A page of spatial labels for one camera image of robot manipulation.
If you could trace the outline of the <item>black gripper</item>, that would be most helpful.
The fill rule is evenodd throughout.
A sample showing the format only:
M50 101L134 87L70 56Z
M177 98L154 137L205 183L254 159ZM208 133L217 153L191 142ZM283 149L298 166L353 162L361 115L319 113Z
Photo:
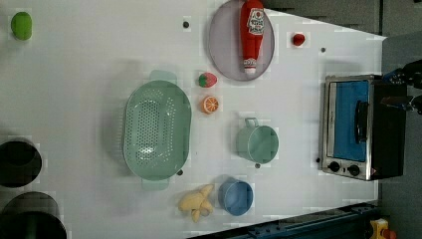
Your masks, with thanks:
M420 60L408 63L403 68L398 68L382 77L382 82L393 86L413 87L422 89L422 62ZM422 99L420 96L384 97L381 103L385 106L407 112L422 114Z

